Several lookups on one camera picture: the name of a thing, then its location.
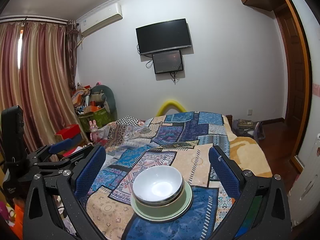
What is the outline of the white patterned bowl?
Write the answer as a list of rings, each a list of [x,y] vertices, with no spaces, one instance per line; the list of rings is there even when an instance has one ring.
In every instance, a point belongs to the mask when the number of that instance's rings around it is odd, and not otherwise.
[[[184,179],[174,167],[159,165],[140,172],[133,181],[132,194],[140,203],[164,206],[182,193]]]

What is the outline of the dark blue box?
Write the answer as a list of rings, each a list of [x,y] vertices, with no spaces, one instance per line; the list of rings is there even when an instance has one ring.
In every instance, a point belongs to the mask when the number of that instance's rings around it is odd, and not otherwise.
[[[68,138],[68,139],[64,140],[63,143],[67,147],[75,147],[75,146],[78,146],[79,144],[81,144],[82,141],[83,141],[82,134],[79,133],[76,136],[74,136],[73,138]]]

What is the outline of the red box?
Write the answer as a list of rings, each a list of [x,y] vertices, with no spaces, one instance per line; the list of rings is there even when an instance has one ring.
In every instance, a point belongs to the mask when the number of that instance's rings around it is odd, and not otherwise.
[[[80,126],[78,124],[69,125],[54,134],[57,142],[73,139],[81,133]]]

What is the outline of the pink rabbit toy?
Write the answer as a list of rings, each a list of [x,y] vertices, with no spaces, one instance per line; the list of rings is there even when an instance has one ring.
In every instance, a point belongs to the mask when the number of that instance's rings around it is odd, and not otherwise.
[[[96,123],[95,120],[89,121],[89,130],[90,130],[90,139],[93,142],[97,142],[98,141],[98,130],[99,130],[99,127],[97,126],[97,123]]]

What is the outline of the green box of clutter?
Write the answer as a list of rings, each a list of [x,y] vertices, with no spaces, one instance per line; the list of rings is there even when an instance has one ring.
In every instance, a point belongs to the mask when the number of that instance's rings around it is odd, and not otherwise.
[[[96,121],[98,128],[102,128],[106,124],[113,122],[114,118],[113,115],[108,113],[106,109],[102,108],[98,111],[87,113],[87,114],[80,114],[79,116],[80,123],[82,128],[85,132],[89,132],[90,125],[89,122]]]

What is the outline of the grey green neck pillow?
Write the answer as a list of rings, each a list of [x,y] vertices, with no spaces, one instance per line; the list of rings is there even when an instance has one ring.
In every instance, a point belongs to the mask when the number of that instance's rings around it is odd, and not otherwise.
[[[113,120],[116,120],[116,101],[112,90],[105,85],[96,85],[91,89],[90,101],[94,101],[96,106],[106,109]]]

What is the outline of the beige orange green blanket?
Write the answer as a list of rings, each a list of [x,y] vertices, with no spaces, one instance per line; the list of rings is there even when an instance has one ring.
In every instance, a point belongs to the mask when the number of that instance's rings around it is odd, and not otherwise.
[[[232,131],[226,116],[223,117],[229,141],[229,158],[235,161],[242,170],[250,170],[255,176],[269,178],[271,169],[263,150],[249,137],[237,137]],[[222,222],[234,204],[222,185],[219,186],[218,206],[214,228]]]

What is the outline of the bag on floor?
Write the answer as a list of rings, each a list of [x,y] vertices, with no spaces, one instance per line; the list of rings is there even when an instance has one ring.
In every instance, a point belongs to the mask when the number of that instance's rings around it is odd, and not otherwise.
[[[265,139],[263,122],[253,122],[251,120],[236,119],[232,123],[232,131],[239,137],[249,137],[256,142]]]

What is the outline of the striped brown curtain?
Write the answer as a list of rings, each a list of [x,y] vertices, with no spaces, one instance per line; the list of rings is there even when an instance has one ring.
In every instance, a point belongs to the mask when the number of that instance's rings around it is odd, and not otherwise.
[[[24,139],[33,152],[79,118],[75,91],[75,25],[1,23],[1,110],[23,109]]]

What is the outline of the patchwork patterned cloth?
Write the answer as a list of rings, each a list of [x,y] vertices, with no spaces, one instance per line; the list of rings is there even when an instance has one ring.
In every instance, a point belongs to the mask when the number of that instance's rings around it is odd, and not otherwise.
[[[103,239],[208,239],[231,209],[209,161],[213,146],[230,154],[224,115],[127,116],[90,130],[105,162],[80,202]]]

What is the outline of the white air conditioner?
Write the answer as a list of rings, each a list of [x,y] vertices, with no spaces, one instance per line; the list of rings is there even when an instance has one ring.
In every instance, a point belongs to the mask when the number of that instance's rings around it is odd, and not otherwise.
[[[80,37],[87,37],[112,23],[123,19],[121,5],[114,3],[88,14],[78,20]]]

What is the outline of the brown wooden door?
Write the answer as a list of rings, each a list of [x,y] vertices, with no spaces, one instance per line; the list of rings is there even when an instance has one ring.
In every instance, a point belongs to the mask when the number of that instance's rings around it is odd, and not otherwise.
[[[287,64],[285,122],[297,135],[292,155],[297,155],[309,114],[310,71],[304,31],[296,11],[284,4],[274,11],[283,38]]]

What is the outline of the black wall television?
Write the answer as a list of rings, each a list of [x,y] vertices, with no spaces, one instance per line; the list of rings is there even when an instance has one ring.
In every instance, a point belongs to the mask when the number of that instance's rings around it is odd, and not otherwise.
[[[136,28],[136,35],[140,55],[192,47],[185,18]]]

